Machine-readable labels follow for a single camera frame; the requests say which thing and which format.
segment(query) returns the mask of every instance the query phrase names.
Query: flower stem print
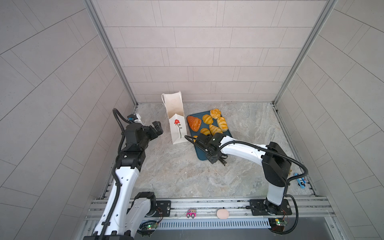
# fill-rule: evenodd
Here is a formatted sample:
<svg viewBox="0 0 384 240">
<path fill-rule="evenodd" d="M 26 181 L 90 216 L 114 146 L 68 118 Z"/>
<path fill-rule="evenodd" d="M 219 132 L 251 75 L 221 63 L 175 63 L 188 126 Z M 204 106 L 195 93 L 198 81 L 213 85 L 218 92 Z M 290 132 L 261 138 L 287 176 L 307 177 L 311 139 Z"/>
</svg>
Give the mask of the flower stem print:
<svg viewBox="0 0 384 240">
<path fill-rule="evenodd" d="M 180 138 L 181 138 L 181 130 L 180 130 L 180 128 L 182 128 L 182 127 L 180 127 L 181 126 L 180 121 L 176 119 L 175 120 L 175 125 L 179 127 L 179 133 L 180 133 Z"/>
</svg>

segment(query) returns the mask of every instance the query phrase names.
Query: metal corner post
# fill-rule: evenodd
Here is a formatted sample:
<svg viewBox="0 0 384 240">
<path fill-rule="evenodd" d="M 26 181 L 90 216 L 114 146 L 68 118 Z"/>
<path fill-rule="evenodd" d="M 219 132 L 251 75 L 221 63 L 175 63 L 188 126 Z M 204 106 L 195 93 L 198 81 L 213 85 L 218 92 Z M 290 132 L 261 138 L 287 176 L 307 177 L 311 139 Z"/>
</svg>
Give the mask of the metal corner post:
<svg viewBox="0 0 384 240">
<path fill-rule="evenodd" d="M 129 96 L 131 97 L 131 99 L 135 105 L 135 108 L 136 108 L 137 107 L 137 100 L 135 98 L 135 95 L 133 94 L 132 89 L 130 88 L 130 86 L 128 84 L 127 78 L 125 77 L 125 74 L 124 74 L 124 72 L 123 72 L 123 70 L 119 64 L 119 61 L 116 57 L 116 54 L 113 50 L 111 43 L 107 37 L 107 34 L 103 28 L 103 25 L 100 22 L 99 16 L 96 13 L 96 10 L 94 8 L 92 0 L 83 0 L 83 2 L 84 2 L 84 6 L 85 6 L 89 16 L 91 17 L 91 21 L 93 22 L 93 25 L 95 26 L 96 31 L 98 32 L 98 34 L 101 38 L 102 43 L 106 47 L 107 53 L 111 58 L 113 67 L 115 68 L 116 72 L 118 73 L 125 89 L 128 91 Z"/>
<path fill-rule="evenodd" d="M 293 63 L 290 71 L 288 72 L 287 77 L 285 78 L 279 92 L 276 95 L 276 98 L 273 100 L 273 104 L 276 106 L 276 104 L 280 101 L 281 96 L 284 93 L 284 90 L 288 87 L 289 83 L 291 82 L 293 76 L 295 75 L 296 71 L 299 69 L 300 64 L 303 62 L 305 55 L 308 53 L 309 49 L 311 48 L 313 42 L 315 41 L 317 35 L 319 34 L 321 28 L 323 27 L 325 21 L 331 14 L 331 11 L 333 10 L 333 6 L 336 4 L 337 0 L 328 0 L 319 17 L 317 18 L 315 24 L 313 25 L 313 28 L 305 41 L 303 47 L 301 48 L 299 54 L 296 57 L 295 62 Z"/>
</svg>

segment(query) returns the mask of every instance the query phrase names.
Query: black mounting plate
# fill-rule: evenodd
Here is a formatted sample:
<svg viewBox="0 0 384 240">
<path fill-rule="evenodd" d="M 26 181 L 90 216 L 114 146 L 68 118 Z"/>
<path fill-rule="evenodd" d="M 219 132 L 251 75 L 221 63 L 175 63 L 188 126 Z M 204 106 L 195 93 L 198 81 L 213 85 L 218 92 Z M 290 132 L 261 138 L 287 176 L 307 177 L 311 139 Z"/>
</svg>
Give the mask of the black mounting plate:
<svg viewBox="0 0 384 240">
<path fill-rule="evenodd" d="M 170 201 L 159 201 L 156 200 L 156 207 L 161 209 L 161 214 L 163 217 L 169 217 L 170 216 Z M 152 217 L 160 217 L 159 211 L 156 211 Z"/>
<path fill-rule="evenodd" d="M 257 209 L 262 209 L 264 205 L 264 201 L 265 199 L 251 199 L 249 200 L 249 205 Z M 283 201 L 281 202 L 281 209 L 282 209 L 281 215 L 284 215 L 283 210 L 285 211 L 285 215 L 292 215 L 291 206 L 289 205 L 288 200 L 283 199 Z M 260 211 L 260 210 L 254 210 L 254 209 L 251 209 L 251 211 L 252 211 L 252 216 L 274 216 L 269 214 L 266 211 Z"/>
</svg>

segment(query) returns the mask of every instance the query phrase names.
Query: pastry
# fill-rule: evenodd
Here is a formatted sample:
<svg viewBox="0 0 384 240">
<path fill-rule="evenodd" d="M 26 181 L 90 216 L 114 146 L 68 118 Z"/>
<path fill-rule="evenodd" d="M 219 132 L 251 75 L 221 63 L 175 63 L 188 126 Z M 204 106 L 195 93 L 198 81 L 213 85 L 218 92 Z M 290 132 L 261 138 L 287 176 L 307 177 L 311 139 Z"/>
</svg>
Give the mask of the pastry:
<svg viewBox="0 0 384 240">
<path fill-rule="evenodd" d="M 205 124 L 212 124 L 214 122 L 214 120 L 212 119 L 211 115 L 204 115 L 203 116 L 203 122 Z"/>
<path fill-rule="evenodd" d="M 217 108 L 211 110 L 210 113 L 211 113 L 211 117 L 214 118 L 214 119 L 217 119 L 218 117 L 221 116 L 221 112 Z"/>
<path fill-rule="evenodd" d="M 211 132 L 207 128 L 202 128 L 200 130 L 200 133 L 207 135 L 207 136 L 211 134 Z"/>
<path fill-rule="evenodd" d="M 225 118 L 223 118 L 223 117 L 219 117 L 219 118 L 217 119 L 217 125 L 218 125 L 218 127 L 219 127 L 223 132 L 225 132 L 226 130 L 228 130 L 227 122 L 225 121 Z"/>
<path fill-rule="evenodd" d="M 197 117 L 188 116 L 187 121 L 192 131 L 197 132 L 201 126 L 201 119 Z"/>
<path fill-rule="evenodd" d="M 209 125 L 209 130 L 211 131 L 211 134 L 212 135 L 215 135 L 215 133 L 219 132 L 219 133 L 223 133 L 223 131 L 221 131 L 220 128 L 216 127 L 216 126 L 213 126 L 212 124 Z"/>
</svg>

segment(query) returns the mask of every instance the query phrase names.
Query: pink toy car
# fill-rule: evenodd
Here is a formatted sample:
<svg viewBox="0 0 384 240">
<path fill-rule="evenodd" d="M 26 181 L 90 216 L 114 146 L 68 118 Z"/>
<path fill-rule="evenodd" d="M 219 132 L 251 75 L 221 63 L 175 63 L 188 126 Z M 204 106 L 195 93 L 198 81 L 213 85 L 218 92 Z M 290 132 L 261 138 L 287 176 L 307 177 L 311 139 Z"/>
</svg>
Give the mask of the pink toy car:
<svg viewBox="0 0 384 240">
<path fill-rule="evenodd" d="M 195 218 L 196 217 L 196 209 L 189 209 L 188 212 L 187 212 L 187 218 L 189 217 L 192 217 L 192 218 Z"/>
</svg>

